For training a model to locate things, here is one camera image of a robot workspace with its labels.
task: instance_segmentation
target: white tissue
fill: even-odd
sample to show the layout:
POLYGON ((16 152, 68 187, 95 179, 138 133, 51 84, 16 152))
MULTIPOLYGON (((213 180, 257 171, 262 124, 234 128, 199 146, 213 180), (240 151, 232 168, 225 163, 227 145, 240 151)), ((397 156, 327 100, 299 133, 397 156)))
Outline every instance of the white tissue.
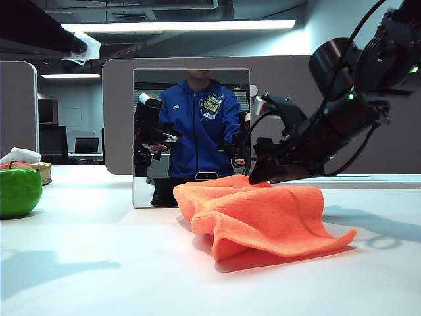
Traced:
POLYGON ((41 155, 29 149, 12 148, 10 153, 0 159, 0 163, 10 163, 12 160, 25 163, 39 163, 41 155))

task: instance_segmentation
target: printed logo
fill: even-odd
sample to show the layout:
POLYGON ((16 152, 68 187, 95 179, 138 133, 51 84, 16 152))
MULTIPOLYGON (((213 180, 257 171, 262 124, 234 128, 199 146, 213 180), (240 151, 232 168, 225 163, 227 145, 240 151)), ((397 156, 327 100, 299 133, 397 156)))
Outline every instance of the printed logo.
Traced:
POLYGON ((208 94, 206 99, 200 100, 200 106, 202 109, 209 110, 212 113, 217 113, 219 110, 219 105, 222 103, 223 94, 216 96, 216 92, 213 91, 213 94, 208 94))
POLYGON ((207 117, 208 119, 212 119, 212 120, 214 120, 216 118, 216 114, 210 114, 209 112, 204 112, 203 116, 207 117))

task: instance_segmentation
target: zipper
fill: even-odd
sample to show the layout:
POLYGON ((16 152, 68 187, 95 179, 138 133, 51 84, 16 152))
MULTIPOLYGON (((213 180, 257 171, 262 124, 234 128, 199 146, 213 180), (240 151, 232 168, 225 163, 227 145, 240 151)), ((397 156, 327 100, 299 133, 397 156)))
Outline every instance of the zipper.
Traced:
POLYGON ((193 116, 192 116, 192 125, 193 125, 193 138, 195 140, 195 149, 196 149, 196 173, 199 172, 199 148, 197 147, 197 135, 196 135, 196 126, 195 126, 195 116, 196 116, 196 96, 197 93, 193 94, 193 116))

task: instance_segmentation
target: mirror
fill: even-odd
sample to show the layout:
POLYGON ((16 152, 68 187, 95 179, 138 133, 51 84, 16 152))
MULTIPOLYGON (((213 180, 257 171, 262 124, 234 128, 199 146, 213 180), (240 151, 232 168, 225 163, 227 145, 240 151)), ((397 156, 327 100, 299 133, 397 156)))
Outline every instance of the mirror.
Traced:
POLYGON ((176 207, 177 184, 246 173, 249 109, 247 69, 135 69, 134 207, 176 207))

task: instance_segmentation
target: blue hoodie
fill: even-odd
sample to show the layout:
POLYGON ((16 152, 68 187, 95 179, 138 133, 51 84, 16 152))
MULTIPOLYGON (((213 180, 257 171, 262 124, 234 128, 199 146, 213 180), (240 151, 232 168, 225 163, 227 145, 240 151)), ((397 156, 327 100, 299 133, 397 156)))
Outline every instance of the blue hoodie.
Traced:
POLYGON ((170 177, 194 177, 197 172, 234 174, 230 158, 217 147, 240 132, 241 110, 235 94, 217 81, 195 93, 187 80, 163 91, 161 122, 174 122, 183 136, 171 146, 170 177))

